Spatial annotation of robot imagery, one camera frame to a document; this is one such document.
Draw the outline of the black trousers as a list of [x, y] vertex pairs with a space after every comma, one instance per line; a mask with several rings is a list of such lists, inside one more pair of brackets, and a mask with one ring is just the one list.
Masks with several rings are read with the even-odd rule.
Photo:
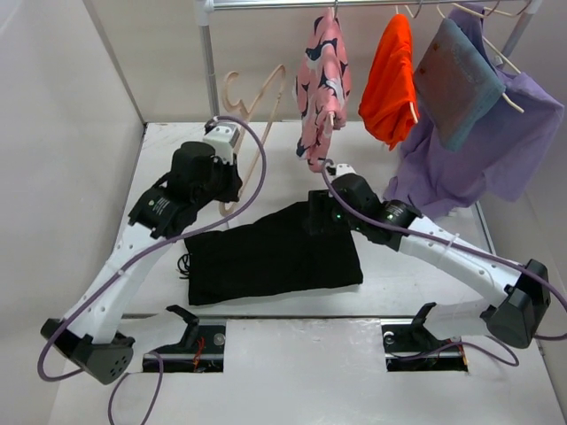
[[311, 236], [307, 202], [252, 224], [185, 239], [177, 261], [190, 305], [358, 285], [363, 273], [350, 231]]

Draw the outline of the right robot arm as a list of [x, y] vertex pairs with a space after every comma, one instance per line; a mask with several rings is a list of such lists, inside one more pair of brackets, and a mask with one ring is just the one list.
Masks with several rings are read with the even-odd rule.
[[460, 336], [491, 336], [524, 349], [536, 337], [550, 305], [548, 269], [531, 259], [517, 264], [465, 242], [414, 206], [382, 201], [367, 181], [343, 166], [327, 189], [308, 193], [307, 229], [355, 231], [374, 244], [420, 259], [479, 294], [460, 304], [431, 302], [414, 316], [409, 337], [422, 349]]

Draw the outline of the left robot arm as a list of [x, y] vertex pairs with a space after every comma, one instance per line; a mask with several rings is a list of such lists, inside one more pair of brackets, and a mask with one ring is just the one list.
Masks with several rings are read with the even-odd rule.
[[40, 333], [103, 385], [116, 381], [134, 356], [135, 338], [118, 327], [122, 314], [170, 243], [213, 201], [234, 202], [242, 181], [233, 142], [202, 140], [177, 148], [167, 173], [137, 200], [110, 258], [82, 300]]

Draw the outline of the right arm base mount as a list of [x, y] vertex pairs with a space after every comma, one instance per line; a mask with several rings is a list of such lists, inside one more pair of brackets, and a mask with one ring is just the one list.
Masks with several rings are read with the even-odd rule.
[[425, 304], [413, 319], [384, 320], [381, 325], [388, 372], [468, 372], [461, 345], [444, 350], [451, 339], [438, 340], [424, 326], [426, 314], [435, 306]]

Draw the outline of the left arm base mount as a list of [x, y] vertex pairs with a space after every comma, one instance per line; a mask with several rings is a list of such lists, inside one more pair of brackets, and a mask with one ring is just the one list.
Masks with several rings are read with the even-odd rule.
[[170, 305], [142, 320], [135, 354], [145, 373], [220, 373], [226, 330], [225, 320], [200, 319], [179, 305]]

